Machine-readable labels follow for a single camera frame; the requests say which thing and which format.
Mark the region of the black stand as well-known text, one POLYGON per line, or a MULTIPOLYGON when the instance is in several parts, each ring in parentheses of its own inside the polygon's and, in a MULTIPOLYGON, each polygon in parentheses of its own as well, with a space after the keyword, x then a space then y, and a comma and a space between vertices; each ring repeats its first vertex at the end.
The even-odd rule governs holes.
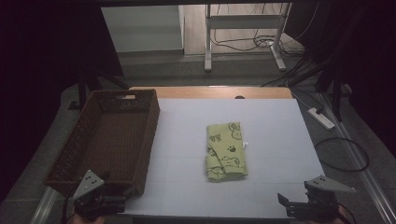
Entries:
POLYGON ((78 101, 73 101, 68 107, 69 110, 81 111, 83 109, 87 102, 87 89, 90 91, 101 91, 103 89, 103 86, 99 81, 99 77, 121 87, 123 90, 129 89, 129 86, 126 83, 99 69, 90 68, 81 70, 78 73, 78 101))
POLYGON ((341 122, 342 117, 340 114, 340 101, 341 101, 341 87, 342 87, 342 66, 338 63, 337 53, 332 53, 328 59, 320 63, 316 67, 308 70, 307 72, 299 75, 297 78, 288 81, 288 87, 293 87, 298 83, 312 77, 313 75, 321 72, 321 75, 316 84, 316 91, 326 91, 330 84, 332 84, 332 113, 336 119, 341 122))

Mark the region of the white metal table frame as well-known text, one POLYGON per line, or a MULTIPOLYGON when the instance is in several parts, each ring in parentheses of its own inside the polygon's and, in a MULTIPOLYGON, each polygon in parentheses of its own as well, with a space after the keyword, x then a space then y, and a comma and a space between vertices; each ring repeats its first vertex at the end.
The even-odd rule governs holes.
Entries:
POLYGON ((211 5, 205 6, 205 71, 212 69, 212 52, 210 34, 217 29, 276 29, 275 40, 270 43, 270 50, 278 69, 286 70, 280 54, 280 38, 283 34, 290 3, 287 3, 278 15, 227 15, 212 16, 211 5))

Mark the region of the person's right hand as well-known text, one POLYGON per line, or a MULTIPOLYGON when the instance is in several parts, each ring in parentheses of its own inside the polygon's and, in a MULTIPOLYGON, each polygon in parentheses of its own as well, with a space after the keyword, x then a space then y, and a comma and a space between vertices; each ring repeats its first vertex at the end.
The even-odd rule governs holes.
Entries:
POLYGON ((356 219, 345 209, 344 206, 338 206, 338 212, 331 224, 356 224, 356 219))

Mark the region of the metal floor rail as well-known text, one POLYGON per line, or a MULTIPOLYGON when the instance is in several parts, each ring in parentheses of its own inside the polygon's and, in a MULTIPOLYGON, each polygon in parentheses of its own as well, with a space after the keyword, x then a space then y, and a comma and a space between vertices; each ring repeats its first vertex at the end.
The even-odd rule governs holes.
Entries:
MULTIPOLYGON (((332 112, 332 103, 329 97, 322 93, 318 93, 318 98, 322 101, 328 116, 333 120, 337 135, 343 138, 351 139, 349 131, 347 130, 344 123, 339 121, 332 112)), ((361 168, 363 166, 363 154, 357 147, 347 145, 346 153, 356 167, 361 168)), ((388 197, 378 184, 371 170, 366 168, 364 171, 359 172, 359 176, 372 201, 374 202, 379 215, 384 220, 384 223, 396 224, 396 210, 393 209, 388 197)))
POLYGON ((29 224, 46 224, 59 193, 46 187, 29 224))

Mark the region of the green printed cloth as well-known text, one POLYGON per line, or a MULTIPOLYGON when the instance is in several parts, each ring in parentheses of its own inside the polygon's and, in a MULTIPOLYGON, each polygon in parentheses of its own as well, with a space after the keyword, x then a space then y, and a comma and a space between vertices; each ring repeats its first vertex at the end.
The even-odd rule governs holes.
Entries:
POLYGON ((208 125, 205 170, 208 180, 235 180, 248 174, 240 122, 208 125))

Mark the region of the person's left hand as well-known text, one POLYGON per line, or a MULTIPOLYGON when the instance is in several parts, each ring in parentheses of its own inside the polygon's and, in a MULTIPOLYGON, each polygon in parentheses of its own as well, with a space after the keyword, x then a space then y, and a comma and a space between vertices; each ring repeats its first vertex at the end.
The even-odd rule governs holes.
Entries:
POLYGON ((87 218, 75 214, 67 221, 67 224, 105 224, 105 221, 106 219, 104 217, 98 217, 94 221, 89 221, 87 218))

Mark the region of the white table mat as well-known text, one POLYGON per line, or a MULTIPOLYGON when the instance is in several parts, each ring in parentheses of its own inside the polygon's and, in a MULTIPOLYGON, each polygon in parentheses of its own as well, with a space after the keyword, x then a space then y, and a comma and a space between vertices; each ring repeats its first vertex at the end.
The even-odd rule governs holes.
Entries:
POLYGON ((151 217, 283 218, 277 196, 306 199, 323 170, 293 99, 162 99, 145 192, 125 212, 151 217), (205 172, 206 128, 237 121, 247 176, 213 183, 205 172))

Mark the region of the dark curtain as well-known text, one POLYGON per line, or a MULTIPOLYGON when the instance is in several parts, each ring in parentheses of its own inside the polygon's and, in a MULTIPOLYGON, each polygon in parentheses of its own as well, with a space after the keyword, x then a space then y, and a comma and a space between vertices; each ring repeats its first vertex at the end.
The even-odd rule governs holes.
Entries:
POLYGON ((122 74, 99 6, 0 0, 0 202, 82 74, 122 74))
POLYGON ((352 89, 350 103, 396 157, 396 0, 297 0, 285 33, 322 63, 360 6, 366 9, 338 66, 352 89))

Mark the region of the brown woven basket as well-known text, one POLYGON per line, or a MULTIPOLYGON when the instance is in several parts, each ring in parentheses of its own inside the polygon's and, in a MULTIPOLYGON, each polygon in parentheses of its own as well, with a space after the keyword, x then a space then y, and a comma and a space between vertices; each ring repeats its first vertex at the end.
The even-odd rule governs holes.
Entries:
POLYGON ((110 172, 110 192, 142 195, 159 115, 155 90, 93 91, 44 184, 67 195, 88 170, 110 172))

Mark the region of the white power strip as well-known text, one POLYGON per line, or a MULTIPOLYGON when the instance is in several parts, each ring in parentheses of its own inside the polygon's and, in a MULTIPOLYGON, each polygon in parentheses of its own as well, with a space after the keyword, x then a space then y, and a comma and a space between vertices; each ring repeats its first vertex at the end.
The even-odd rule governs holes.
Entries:
POLYGON ((324 116, 318 109, 312 107, 308 110, 308 114, 314 118, 319 124, 321 124, 326 130, 330 130, 335 127, 335 124, 324 116))

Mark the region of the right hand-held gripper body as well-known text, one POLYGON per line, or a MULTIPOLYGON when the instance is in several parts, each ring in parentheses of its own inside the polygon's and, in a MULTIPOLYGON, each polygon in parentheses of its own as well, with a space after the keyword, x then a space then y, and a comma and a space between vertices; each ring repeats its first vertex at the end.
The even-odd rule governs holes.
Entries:
POLYGON ((340 218, 336 192, 355 193, 352 187, 344 185, 327 176, 320 175, 304 182, 307 190, 311 220, 336 220, 340 218))

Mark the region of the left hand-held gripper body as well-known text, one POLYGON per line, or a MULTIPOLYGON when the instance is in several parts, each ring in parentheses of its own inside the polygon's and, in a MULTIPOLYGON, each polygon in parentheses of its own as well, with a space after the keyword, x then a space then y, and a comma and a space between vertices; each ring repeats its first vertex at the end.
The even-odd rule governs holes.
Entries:
POLYGON ((100 175, 88 170, 81 178, 73 195, 75 212, 84 218, 98 218, 122 213, 125 207, 118 208, 116 199, 123 196, 111 195, 106 181, 110 172, 100 175))

